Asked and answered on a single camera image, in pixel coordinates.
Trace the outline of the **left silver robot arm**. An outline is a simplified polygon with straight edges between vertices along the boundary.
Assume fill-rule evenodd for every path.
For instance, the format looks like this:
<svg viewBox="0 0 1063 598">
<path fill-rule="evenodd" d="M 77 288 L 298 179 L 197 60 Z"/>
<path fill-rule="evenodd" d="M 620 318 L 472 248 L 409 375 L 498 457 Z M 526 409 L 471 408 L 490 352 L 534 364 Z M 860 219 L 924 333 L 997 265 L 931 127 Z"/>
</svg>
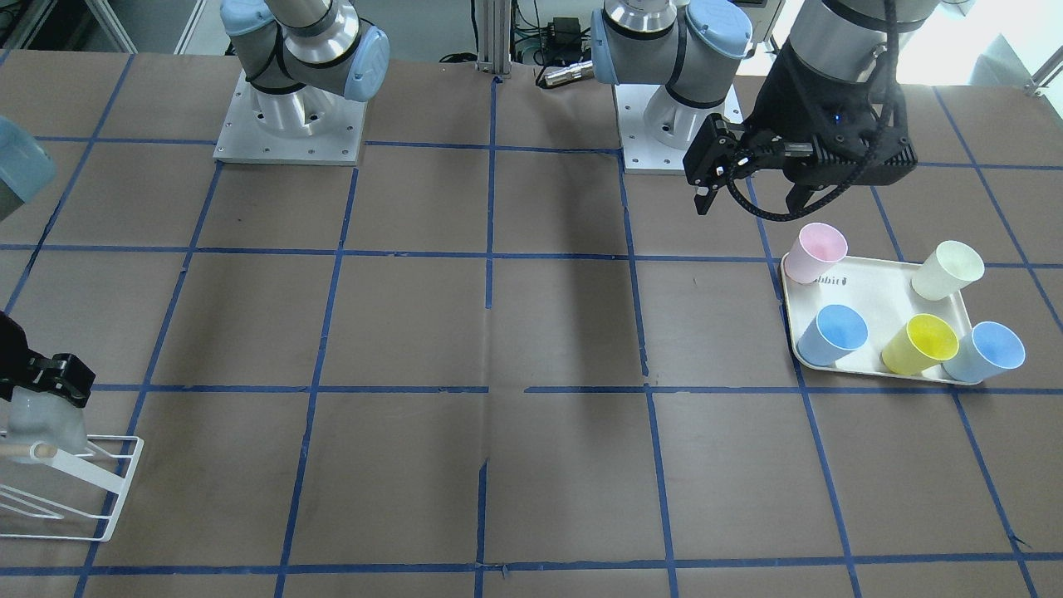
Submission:
<svg viewBox="0 0 1063 598">
<path fill-rule="evenodd" d="M 720 189 L 745 211 L 793 221 L 854 186 L 899 182 L 918 166 L 896 80 L 907 39 L 934 1 L 806 1 L 740 124 L 709 114 L 684 155 L 707 213 Z M 710 112 L 747 55 L 752 24 L 729 1 L 607 1 L 590 47 L 603 83 L 661 85 Z"/>
</svg>

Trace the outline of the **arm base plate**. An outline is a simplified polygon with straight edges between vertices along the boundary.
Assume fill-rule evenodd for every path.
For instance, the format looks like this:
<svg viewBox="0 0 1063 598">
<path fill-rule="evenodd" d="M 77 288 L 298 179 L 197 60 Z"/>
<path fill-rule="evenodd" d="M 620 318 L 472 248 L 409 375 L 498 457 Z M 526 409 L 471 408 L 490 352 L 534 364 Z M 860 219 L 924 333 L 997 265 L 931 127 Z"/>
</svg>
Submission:
<svg viewBox="0 0 1063 598">
<path fill-rule="evenodd" d="M 733 88 L 710 109 L 681 105 L 662 85 L 615 85 L 614 92 L 628 173 L 684 175 L 684 156 L 709 115 L 721 115 L 730 124 L 743 121 Z"/>
<path fill-rule="evenodd" d="M 367 103 L 304 87 L 256 90 L 240 72 L 213 158 L 247 165 L 356 166 Z"/>
</svg>

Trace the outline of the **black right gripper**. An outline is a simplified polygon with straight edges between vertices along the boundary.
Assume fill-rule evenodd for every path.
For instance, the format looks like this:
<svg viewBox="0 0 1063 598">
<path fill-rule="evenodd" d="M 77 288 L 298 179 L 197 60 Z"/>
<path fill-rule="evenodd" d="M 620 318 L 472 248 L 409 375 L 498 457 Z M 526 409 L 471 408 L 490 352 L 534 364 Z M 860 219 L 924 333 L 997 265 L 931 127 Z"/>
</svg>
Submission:
<svg viewBox="0 0 1063 598">
<path fill-rule="evenodd" d="M 32 351 L 22 326 L 1 314 L 1 397 L 14 399 L 15 389 L 47 393 L 84 408 L 91 397 L 96 374 L 70 353 L 46 357 Z"/>
</svg>

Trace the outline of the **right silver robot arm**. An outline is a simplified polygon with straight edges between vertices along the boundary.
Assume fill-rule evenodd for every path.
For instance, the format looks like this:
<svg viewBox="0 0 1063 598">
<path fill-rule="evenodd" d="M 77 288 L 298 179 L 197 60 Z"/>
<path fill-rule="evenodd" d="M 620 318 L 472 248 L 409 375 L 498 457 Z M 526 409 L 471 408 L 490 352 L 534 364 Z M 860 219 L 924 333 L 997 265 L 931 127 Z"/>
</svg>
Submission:
<svg viewBox="0 0 1063 598">
<path fill-rule="evenodd" d="M 223 1 L 225 34 L 242 61 L 213 158 L 246 165 L 354 166 L 365 107 L 389 65 L 389 38 L 353 1 Z M 24 129 L 2 118 L 2 219 L 41 192 L 56 164 Z M 31 351 L 2 314 L 2 398 L 53 394 L 84 408 L 95 375 L 74 355 Z"/>
</svg>

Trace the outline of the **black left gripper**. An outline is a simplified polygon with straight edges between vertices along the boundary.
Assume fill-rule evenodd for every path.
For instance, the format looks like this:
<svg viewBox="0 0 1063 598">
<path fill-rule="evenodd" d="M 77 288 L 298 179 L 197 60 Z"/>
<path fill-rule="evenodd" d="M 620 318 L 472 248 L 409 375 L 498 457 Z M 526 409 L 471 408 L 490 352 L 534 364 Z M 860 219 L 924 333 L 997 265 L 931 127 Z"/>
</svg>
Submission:
<svg viewBox="0 0 1063 598">
<path fill-rule="evenodd" d="M 824 187 L 889 185 L 918 165 L 907 126 L 906 100 L 896 82 L 897 56 L 873 53 L 865 82 L 819 73 L 786 42 L 744 124 L 708 115 L 684 156 L 684 173 L 696 189 L 696 213 L 706 215 L 718 190 L 733 183 L 733 155 L 750 152 L 745 170 L 780 169 L 792 182 L 787 212 L 811 213 L 811 197 Z"/>
</svg>

